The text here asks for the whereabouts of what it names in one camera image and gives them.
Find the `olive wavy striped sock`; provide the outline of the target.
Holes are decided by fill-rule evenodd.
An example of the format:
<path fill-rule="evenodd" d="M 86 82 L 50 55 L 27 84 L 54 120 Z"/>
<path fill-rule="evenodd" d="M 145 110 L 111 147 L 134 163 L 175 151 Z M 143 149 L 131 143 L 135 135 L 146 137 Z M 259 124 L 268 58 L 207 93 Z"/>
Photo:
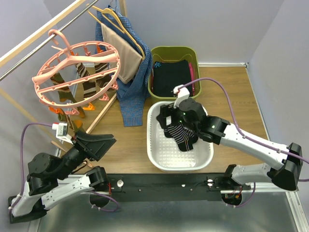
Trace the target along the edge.
<path fill-rule="evenodd" d="M 63 84 L 65 83 L 64 79 L 62 78 L 61 74 L 60 73 L 56 73 L 54 74 L 50 80 L 52 81 L 53 85 L 54 86 L 57 86 L 57 85 L 60 85 L 60 84 Z M 70 90 L 69 87 L 62 87 L 62 88 L 59 88 L 57 90 L 58 92 L 58 95 L 59 95 L 59 100 L 60 102 L 65 102 L 65 101 L 71 101 L 72 103 L 76 103 L 76 100 Z"/>

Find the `pink round clip hanger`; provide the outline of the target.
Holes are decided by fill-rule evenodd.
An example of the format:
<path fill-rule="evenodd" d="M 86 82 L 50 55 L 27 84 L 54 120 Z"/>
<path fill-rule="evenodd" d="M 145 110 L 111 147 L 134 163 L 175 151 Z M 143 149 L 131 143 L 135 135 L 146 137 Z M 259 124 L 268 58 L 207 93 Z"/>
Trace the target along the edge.
<path fill-rule="evenodd" d="M 74 79 L 65 81 L 63 84 L 57 86 L 52 84 L 50 87 L 42 87 L 42 84 L 44 84 L 46 81 L 49 81 L 54 74 L 59 73 L 61 70 L 70 66 L 75 68 L 77 63 L 114 63 L 116 66 L 111 69 L 117 69 L 117 63 L 120 60 L 118 51 L 109 43 L 100 41 L 86 41 L 71 45 L 65 35 L 56 29 L 49 30 L 48 34 L 50 36 L 59 36 L 64 42 L 65 47 L 57 47 L 58 41 L 54 38 L 52 40 L 55 44 L 53 48 L 58 50 L 58 52 L 49 58 L 39 69 L 37 75 L 32 78 L 34 90 L 37 97 L 39 98 L 39 101 L 52 109 L 71 109 L 70 111 L 65 112 L 68 115 L 78 115 L 78 107 L 82 106 L 84 106 L 86 110 L 91 110 L 91 102 L 94 100 L 108 101 L 110 98 L 107 94 L 107 91 L 111 88 L 108 88 L 108 90 L 103 95 L 93 98 L 93 96 L 98 95 L 99 92 L 102 92 L 101 89 L 105 88 L 106 86 L 100 88 L 92 97 L 85 98 L 81 101 L 77 101 L 76 103 L 58 103 L 54 100 L 50 100 L 47 97 L 48 93 L 57 91 L 62 87 L 76 86 L 78 84 L 82 84 L 85 81 L 96 81 L 97 79 L 109 74 L 111 75 L 111 79 L 112 76 L 114 76 L 114 72 L 111 72 L 110 69 L 107 69 L 98 73 L 91 74 L 84 78 L 80 78 L 79 75 L 76 74 Z"/>

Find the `black white striped sock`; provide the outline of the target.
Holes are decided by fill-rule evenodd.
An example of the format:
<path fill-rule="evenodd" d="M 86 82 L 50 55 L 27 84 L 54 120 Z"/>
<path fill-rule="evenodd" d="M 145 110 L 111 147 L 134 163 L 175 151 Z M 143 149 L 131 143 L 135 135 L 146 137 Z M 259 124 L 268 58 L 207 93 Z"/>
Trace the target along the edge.
<path fill-rule="evenodd" d="M 193 144 L 198 141 L 198 136 L 193 132 L 186 132 L 182 138 L 177 142 L 178 148 L 182 152 L 193 150 Z"/>

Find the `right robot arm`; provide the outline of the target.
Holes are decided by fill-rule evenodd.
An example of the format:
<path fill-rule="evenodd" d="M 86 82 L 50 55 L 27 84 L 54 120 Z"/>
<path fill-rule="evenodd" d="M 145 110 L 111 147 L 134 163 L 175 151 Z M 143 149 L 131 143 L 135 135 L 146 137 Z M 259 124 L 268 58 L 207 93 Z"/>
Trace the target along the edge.
<path fill-rule="evenodd" d="M 227 189 L 249 182 L 273 183 L 288 191 L 297 189 L 303 157 L 301 146 L 296 143 L 278 144 L 242 131 L 228 120 L 210 116 L 191 98 L 178 106 L 160 103 L 156 119 L 162 129 L 169 131 L 178 142 L 184 142 L 189 150 L 193 146 L 189 144 L 187 132 L 205 142 L 231 147 L 263 161 L 257 165 L 229 165 L 222 177 Z"/>

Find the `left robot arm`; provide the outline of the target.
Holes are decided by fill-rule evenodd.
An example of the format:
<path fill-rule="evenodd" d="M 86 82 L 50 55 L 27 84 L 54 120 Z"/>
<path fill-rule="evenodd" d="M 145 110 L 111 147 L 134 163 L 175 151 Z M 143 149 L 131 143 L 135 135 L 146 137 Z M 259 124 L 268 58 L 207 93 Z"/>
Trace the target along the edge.
<path fill-rule="evenodd" d="M 99 161 L 116 142 L 114 136 L 78 131 L 67 139 L 72 147 L 62 157 L 39 153 L 28 163 L 23 190 L 9 198 L 10 223 L 42 218 L 58 203 L 84 192 L 111 191 L 105 169 L 99 166 L 62 187 L 58 182 L 68 178 L 85 160 Z"/>

